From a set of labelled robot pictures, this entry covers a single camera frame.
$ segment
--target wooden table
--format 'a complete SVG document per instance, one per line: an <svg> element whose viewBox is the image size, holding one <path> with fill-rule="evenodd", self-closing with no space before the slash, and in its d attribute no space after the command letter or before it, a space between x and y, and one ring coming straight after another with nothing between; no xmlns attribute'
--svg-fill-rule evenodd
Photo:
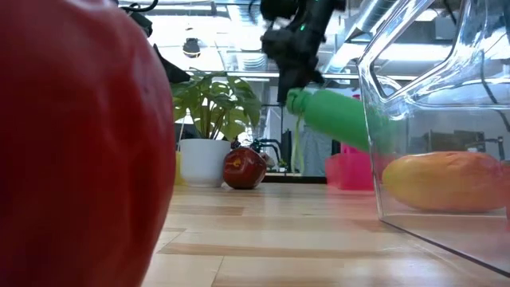
<svg viewBox="0 0 510 287"><path fill-rule="evenodd" d="M510 286L392 229L367 192L175 187L143 287Z"/></svg>

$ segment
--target red apple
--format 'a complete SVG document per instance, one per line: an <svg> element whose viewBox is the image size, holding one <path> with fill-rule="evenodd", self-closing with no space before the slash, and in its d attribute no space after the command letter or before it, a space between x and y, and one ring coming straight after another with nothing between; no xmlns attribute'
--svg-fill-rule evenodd
<svg viewBox="0 0 510 287"><path fill-rule="evenodd" d="M240 147L225 157L223 179L235 189L253 189L265 176L265 161L254 150Z"/></svg>

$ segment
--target mango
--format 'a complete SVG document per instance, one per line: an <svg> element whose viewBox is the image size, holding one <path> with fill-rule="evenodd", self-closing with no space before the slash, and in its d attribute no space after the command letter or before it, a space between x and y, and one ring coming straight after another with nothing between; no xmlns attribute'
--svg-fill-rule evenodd
<svg viewBox="0 0 510 287"><path fill-rule="evenodd" d="M407 155L388 164L382 176L392 197L425 211L486 212L504 207L510 197L510 168L480 152Z"/></svg>

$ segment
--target clear plastic container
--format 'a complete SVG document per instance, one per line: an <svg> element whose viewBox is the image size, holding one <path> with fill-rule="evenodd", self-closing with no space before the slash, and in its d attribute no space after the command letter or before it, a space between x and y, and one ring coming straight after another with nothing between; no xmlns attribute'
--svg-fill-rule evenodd
<svg viewBox="0 0 510 287"><path fill-rule="evenodd" d="M510 1L464 0L449 57L392 95L372 69L433 2L397 3L359 60L379 217L510 276Z"/></svg>

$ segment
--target green cylinder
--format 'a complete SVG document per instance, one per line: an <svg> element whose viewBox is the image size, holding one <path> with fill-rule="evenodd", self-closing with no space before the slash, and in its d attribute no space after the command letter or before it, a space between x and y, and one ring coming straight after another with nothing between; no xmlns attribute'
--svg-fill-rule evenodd
<svg viewBox="0 0 510 287"><path fill-rule="evenodd" d="M303 89L292 89L288 92L287 109L293 115L302 115L312 129L360 151L369 151L361 101L326 89L313 94Z"/></svg>

